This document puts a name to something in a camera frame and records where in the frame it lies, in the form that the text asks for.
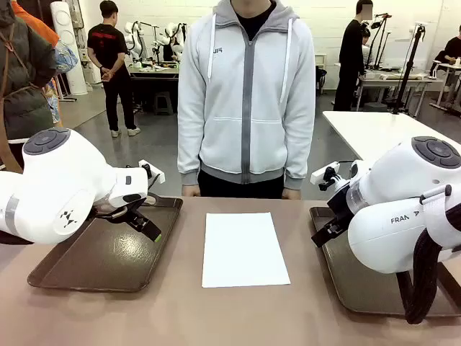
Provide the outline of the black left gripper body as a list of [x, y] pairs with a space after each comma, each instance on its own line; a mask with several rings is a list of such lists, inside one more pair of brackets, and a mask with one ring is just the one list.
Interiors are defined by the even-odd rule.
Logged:
[[139, 194], [126, 195], [122, 198], [124, 204], [120, 207], [114, 207], [109, 204], [94, 205], [91, 208], [91, 216], [101, 219], [116, 219], [122, 218], [125, 214], [131, 211], [136, 211], [146, 200]]

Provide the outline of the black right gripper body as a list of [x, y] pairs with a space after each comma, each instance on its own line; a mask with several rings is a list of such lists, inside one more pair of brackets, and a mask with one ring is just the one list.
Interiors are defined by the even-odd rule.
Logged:
[[328, 207], [334, 213], [334, 221], [336, 223], [349, 223], [354, 217], [347, 204], [347, 196], [350, 189], [350, 182], [347, 181], [344, 186], [339, 187], [327, 202]]

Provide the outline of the person's right forearm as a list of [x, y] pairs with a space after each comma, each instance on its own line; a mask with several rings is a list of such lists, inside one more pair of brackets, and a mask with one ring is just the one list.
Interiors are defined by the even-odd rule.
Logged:
[[179, 117], [177, 168], [184, 187], [198, 185], [197, 176], [200, 170], [199, 154], [202, 139], [202, 120]]

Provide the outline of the person's left forearm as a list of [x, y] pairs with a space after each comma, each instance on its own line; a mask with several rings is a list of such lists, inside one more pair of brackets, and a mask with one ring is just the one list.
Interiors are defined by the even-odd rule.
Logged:
[[285, 188], [289, 190], [300, 190], [307, 177], [313, 129], [313, 117], [302, 116], [285, 121]]

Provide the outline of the white table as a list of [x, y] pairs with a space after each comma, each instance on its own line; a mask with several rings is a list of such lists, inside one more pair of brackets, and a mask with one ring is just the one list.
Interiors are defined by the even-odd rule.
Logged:
[[461, 153], [461, 144], [403, 113], [323, 112], [324, 118], [342, 141], [365, 161], [376, 161], [405, 139], [431, 136], [452, 145]]

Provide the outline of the white A4 paper stack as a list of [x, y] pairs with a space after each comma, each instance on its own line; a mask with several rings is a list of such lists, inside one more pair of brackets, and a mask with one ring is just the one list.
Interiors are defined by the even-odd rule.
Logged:
[[203, 288], [291, 283], [270, 213], [208, 213]]

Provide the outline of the grey plastic stool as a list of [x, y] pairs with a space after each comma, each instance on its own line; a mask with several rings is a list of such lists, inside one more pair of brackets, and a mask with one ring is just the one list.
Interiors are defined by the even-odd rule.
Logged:
[[174, 109], [172, 106], [169, 92], [155, 93], [154, 112], [156, 115], [173, 115], [174, 114]]

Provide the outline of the dark background table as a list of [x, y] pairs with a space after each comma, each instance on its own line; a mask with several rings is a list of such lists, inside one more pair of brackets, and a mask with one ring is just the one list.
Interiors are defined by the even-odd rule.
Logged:
[[128, 67], [133, 88], [133, 104], [135, 112], [154, 112], [154, 98], [157, 92], [169, 92], [174, 109], [177, 113], [178, 68]]

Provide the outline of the white background desk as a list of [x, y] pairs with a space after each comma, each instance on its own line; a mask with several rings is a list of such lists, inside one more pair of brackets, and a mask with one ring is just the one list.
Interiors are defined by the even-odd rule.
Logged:
[[[433, 79], [429, 76], [424, 76], [423, 74], [418, 76], [413, 76], [410, 78], [406, 83], [403, 82], [403, 77], [398, 76], [397, 74], [391, 73], [384, 73], [384, 74], [374, 74], [374, 73], [367, 73], [365, 76], [360, 76], [358, 79], [358, 89], [357, 89], [357, 103], [353, 106], [354, 111], [359, 111], [362, 109], [361, 102], [362, 102], [362, 95], [364, 89], [378, 89], [380, 91], [378, 97], [378, 103], [383, 103], [384, 101], [384, 93], [386, 89], [394, 88], [394, 91], [399, 93], [403, 90], [403, 93], [406, 93], [408, 90], [407, 97], [402, 99], [404, 105], [401, 106], [403, 112], [406, 112], [408, 115], [413, 117], [418, 117], [424, 96], [430, 84], [442, 84], [441, 79]], [[410, 102], [413, 98], [413, 94], [416, 92], [417, 89], [420, 89], [421, 94], [419, 97], [419, 101], [414, 113], [410, 113], [409, 107]]]

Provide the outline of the black tripod stand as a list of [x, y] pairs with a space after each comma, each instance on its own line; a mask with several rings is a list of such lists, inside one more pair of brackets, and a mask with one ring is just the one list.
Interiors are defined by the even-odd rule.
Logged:
[[423, 23], [417, 23], [412, 38], [412, 46], [410, 55], [406, 59], [406, 67], [404, 69], [403, 78], [401, 79], [398, 87], [398, 95], [393, 103], [391, 113], [397, 115], [403, 109], [403, 96], [409, 81], [411, 70], [413, 68], [413, 62], [416, 55], [416, 51], [419, 45], [419, 41], [424, 38], [426, 34], [426, 25]]

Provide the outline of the man in black sweater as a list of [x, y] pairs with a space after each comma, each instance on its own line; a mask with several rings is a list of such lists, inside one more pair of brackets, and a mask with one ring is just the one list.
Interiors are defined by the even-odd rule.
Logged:
[[334, 111], [348, 112], [354, 99], [359, 75], [364, 74], [362, 52], [362, 22], [372, 19], [373, 1], [359, 0], [355, 18], [347, 25], [339, 52], [339, 84], [336, 89]]

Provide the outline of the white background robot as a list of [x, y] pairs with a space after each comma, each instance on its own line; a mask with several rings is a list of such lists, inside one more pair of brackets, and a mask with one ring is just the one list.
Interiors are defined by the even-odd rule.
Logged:
[[184, 43], [187, 37], [186, 23], [170, 22], [159, 33], [156, 42], [163, 49], [163, 61], [180, 61], [184, 50]]
[[134, 68], [142, 68], [147, 61], [147, 47], [144, 40], [144, 32], [139, 21], [126, 22], [125, 43], [128, 55], [131, 56]]

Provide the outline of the person in olive jacket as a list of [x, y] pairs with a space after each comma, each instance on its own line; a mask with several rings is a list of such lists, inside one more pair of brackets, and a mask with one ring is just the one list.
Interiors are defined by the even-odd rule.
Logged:
[[10, 172], [23, 170], [24, 143], [53, 127], [42, 88], [55, 72], [53, 46], [0, 0], [0, 161]]

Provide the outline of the white desk with legs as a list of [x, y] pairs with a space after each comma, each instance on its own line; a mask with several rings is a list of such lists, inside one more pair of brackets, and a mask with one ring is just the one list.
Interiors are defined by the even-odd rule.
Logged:
[[433, 63], [434, 69], [430, 74], [431, 79], [438, 81], [439, 70], [443, 72], [443, 78], [437, 101], [431, 103], [431, 106], [448, 111], [455, 105], [457, 99], [458, 84], [461, 82], [461, 63], [442, 63], [438, 60], [433, 60]]

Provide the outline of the seated person in black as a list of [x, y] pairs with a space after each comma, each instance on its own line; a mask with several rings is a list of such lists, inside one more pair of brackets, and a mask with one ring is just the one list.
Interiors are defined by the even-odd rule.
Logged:
[[434, 60], [453, 65], [458, 58], [461, 58], [461, 35], [449, 40]]

